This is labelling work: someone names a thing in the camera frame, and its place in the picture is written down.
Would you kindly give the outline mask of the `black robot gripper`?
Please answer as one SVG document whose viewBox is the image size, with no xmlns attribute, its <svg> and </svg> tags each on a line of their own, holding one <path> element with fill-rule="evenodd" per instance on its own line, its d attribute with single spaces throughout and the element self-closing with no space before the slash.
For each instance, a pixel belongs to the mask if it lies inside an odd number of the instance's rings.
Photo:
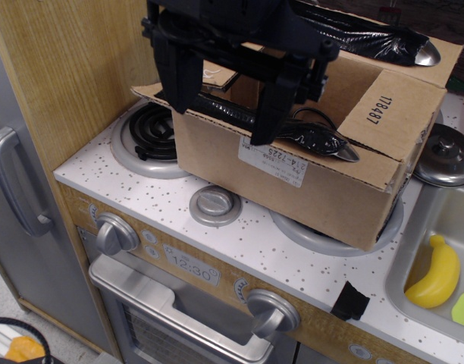
<svg viewBox="0 0 464 364">
<path fill-rule="evenodd" d="M 339 55 L 332 39 L 289 1 L 148 1 L 143 36 L 153 48 L 165 98 L 183 114 L 202 88 L 205 61 L 264 83 L 251 144 L 272 143 L 300 87 L 320 96 Z"/>
</svg>

